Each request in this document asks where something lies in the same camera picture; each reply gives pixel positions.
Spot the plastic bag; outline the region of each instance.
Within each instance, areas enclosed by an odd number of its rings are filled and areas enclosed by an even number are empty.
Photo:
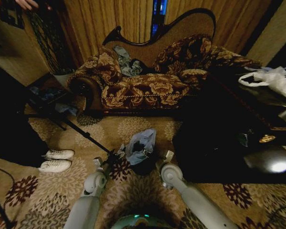
[[[261,81],[258,83],[249,83],[244,81],[248,77],[254,77],[255,81]],[[282,67],[272,69],[268,72],[258,71],[254,73],[248,73],[241,76],[238,82],[248,87],[269,86],[269,88],[277,93],[286,97],[286,70]]]
[[[126,146],[126,159],[134,166],[144,161],[153,152],[156,130],[147,129],[135,134]]]

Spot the white sneaker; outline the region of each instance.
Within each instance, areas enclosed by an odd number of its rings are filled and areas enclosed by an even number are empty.
[[[70,149],[53,150],[50,149],[44,156],[46,159],[66,160],[74,155],[74,151]]]
[[[71,161],[67,160],[45,161],[41,164],[38,170],[41,171],[42,173],[45,172],[60,173],[70,168],[71,164],[72,164]]]

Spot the patterned carpet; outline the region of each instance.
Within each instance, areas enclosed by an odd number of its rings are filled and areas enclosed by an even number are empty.
[[[108,149],[127,144],[130,137],[147,128],[157,130],[156,148],[161,154],[174,150],[171,139],[180,122],[169,117],[106,117],[102,120],[80,115],[73,120]],[[72,167],[62,173],[39,173],[0,159],[0,203],[17,229],[62,228],[70,209],[80,196],[84,179],[95,170],[92,159],[105,153],[74,130],[62,131],[50,121],[32,119],[31,125],[51,148],[75,150]],[[162,187],[156,171],[136,175],[126,160],[114,165],[101,196],[97,229],[109,228],[119,217],[144,212],[165,219],[172,227],[203,229],[186,208],[176,190]],[[197,184],[241,229],[286,229],[286,185]],[[5,228],[0,217],[0,229]]]

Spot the person's hand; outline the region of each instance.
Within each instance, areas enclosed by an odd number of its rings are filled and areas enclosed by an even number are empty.
[[[33,0],[15,0],[15,2],[21,6],[24,10],[32,10],[38,8],[39,5]]]

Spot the dark coffee table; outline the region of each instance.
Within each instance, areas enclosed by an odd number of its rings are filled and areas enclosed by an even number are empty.
[[[270,151],[286,156],[286,120],[279,116],[286,107],[275,105],[286,105],[286,99],[267,88],[248,91],[239,77],[210,76],[197,101],[185,109],[173,139],[178,164],[193,182],[286,183],[286,172],[264,173],[263,165],[250,168],[244,160]],[[265,98],[256,98],[258,93]]]

